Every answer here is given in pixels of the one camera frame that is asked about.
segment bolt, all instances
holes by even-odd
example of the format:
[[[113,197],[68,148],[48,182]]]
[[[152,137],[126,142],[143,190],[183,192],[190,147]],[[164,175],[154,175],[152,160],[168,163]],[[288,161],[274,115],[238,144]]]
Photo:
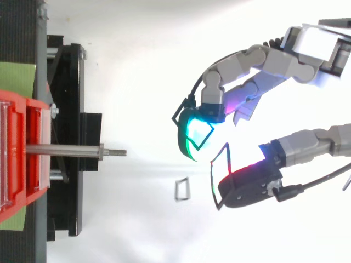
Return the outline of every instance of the bolt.
[[[55,118],[56,118],[56,115],[60,113],[60,111],[59,111],[59,109],[56,107],[56,104],[55,104],[55,103],[52,103],[52,104],[51,104],[50,110],[51,110],[51,117],[52,117],[52,119],[55,119]]]
[[[81,59],[82,60],[87,60],[88,59],[88,53],[86,50],[81,51]]]
[[[48,9],[47,9],[47,5],[46,4],[42,4],[39,8],[38,8],[38,17],[42,20],[49,20],[48,17]]]
[[[108,156],[127,156],[127,150],[108,150],[104,149],[104,155]]]

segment white background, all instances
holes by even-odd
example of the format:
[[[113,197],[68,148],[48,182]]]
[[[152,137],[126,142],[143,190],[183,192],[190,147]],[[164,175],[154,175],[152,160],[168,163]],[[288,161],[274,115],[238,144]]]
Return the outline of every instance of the white background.
[[[85,173],[83,231],[57,233],[48,262],[350,262],[349,174],[295,199],[214,206],[208,164],[185,158],[171,116],[214,61],[284,36],[290,26],[350,17],[348,1],[47,0],[48,33],[88,52],[85,111],[103,113],[101,141],[128,157]],[[351,122],[349,83],[293,81],[264,95],[240,141]],[[308,182],[350,160],[322,156],[282,170]],[[190,177],[191,200],[174,201]]]

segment black cable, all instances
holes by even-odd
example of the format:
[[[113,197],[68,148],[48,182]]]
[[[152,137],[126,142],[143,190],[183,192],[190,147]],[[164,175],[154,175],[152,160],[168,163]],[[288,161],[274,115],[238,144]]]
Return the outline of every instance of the black cable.
[[[306,189],[311,188],[313,186],[322,184],[323,182],[329,181],[330,179],[333,179],[333,178],[337,177],[338,175],[345,173],[348,170],[351,170],[351,163],[345,165],[344,167],[342,167],[342,168],[340,168],[340,169],[338,169],[338,170],[336,170],[336,171],[334,171],[326,176],[323,176],[317,180],[309,182],[308,184],[305,184],[302,187],[304,190],[306,190]]]
[[[299,185],[289,185],[289,186],[281,187],[279,189],[274,188],[273,194],[278,202],[283,202],[285,200],[296,197],[300,193],[305,192],[306,189],[320,185],[323,182],[329,181],[330,179],[333,179],[333,178],[337,177],[338,175],[345,173],[348,170],[351,170],[351,163],[345,165],[344,167],[342,167],[342,168],[340,168],[340,169],[338,169],[338,170],[336,170],[336,171],[334,171],[326,176],[323,176],[317,180],[309,182],[308,184],[305,184],[305,185],[299,184]]]
[[[246,52],[246,50],[242,50],[242,51],[238,51],[238,52],[231,53],[231,54],[229,54],[229,55],[227,55],[227,56],[225,56],[225,57],[223,57],[223,58],[217,60],[217,61],[216,61],[215,63],[213,63],[211,66],[213,66],[214,64],[216,64],[216,63],[218,63],[218,62],[221,62],[222,60],[225,60],[225,59],[227,59],[228,57],[233,56],[233,55],[235,55],[236,53],[239,53],[239,52]],[[202,75],[198,78],[198,80],[196,81],[195,85],[193,86],[193,89],[191,90],[189,97],[193,98],[193,97],[195,96],[195,92],[196,92],[197,88],[200,86],[201,82],[202,82]]]

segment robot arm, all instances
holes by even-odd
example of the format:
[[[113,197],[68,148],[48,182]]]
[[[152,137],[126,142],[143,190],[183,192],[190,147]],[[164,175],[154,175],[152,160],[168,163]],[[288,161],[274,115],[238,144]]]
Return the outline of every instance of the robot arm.
[[[317,74],[338,77],[351,73],[351,19],[320,20],[318,26],[290,27],[282,39],[280,48],[253,45],[248,50],[230,55],[211,65],[202,75],[205,87],[201,93],[201,105],[195,107],[194,96],[189,96],[173,116],[179,116],[178,145],[186,155],[182,141],[190,141],[197,150],[213,132],[211,123],[224,122],[233,112],[234,124],[243,118],[250,120],[263,94],[293,78],[299,83],[313,83]],[[223,86],[249,74],[251,68],[260,70],[240,86],[225,91]],[[210,127],[210,133],[201,144],[195,144],[186,134],[186,125],[192,118],[200,117]],[[329,130],[301,130],[289,136],[260,145],[265,159],[235,172],[230,170],[229,145],[226,144],[217,157],[227,149],[228,171],[218,185],[222,201],[218,209],[243,207],[275,196],[281,202],[297,196],[305,189],[329,180],[351,169],[351,164],[307,185],[283,187],[282,167],[306,163],[314,157],[329,153],[332,156],[351,156],[351,124],[333,126]],[[213,185],[211,162],[211,183]]]
[[[351,50],[351,30],[333,30],[313,25],[291,27],[283,38],[282,50],[254,45],[212,65],[203,74],[200,112],[210,122],[222,122],[235,111],[237,124],[240,118],[249,120],[259,98],[286,79],[310,83],[318,71],[341,77]],[[249,74],[251,67],[261,72],[224,91],[222,86]]]

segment black metal bracket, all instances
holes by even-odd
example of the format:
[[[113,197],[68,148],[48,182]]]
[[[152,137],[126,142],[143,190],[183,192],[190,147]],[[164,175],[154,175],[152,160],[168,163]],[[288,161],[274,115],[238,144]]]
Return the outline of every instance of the black metal bracket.
[[[59,114],[52,121],[52,142],[68,145],[100,145],[102,114],[84,112],[84,49],[80,44],[61,45],[60,36],[48,36],[48,47],[58,48],[48,58],[48,83]],[[83,171],[97,171],[94,158],[52,157],[51,169],[59,169],[62,159],[68,181],[51,181],[48,190],[47,240],[55,240],[56,230],[69,236],[82,231]]]

